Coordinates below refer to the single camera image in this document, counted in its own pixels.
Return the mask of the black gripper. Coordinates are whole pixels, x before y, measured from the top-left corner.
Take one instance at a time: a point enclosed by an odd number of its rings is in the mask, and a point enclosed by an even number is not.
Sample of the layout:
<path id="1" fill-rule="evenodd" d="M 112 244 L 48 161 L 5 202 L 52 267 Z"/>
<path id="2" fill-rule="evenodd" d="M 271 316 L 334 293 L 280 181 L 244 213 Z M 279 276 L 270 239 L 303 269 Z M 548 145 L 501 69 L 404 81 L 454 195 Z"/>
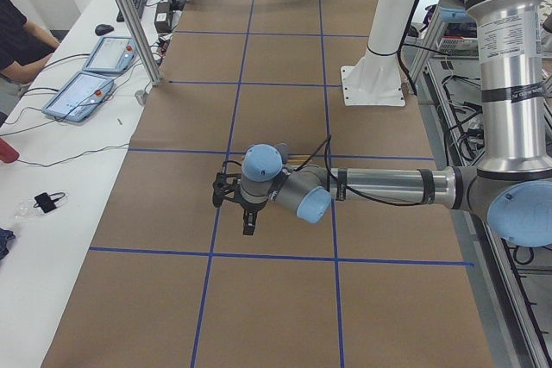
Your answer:
<path id="1" fill-rule="evenodd" d="M 243 210 L 243 235 L 254 235 L 257 223 L 259 210 L 258 209 L 244 209 Z"/>

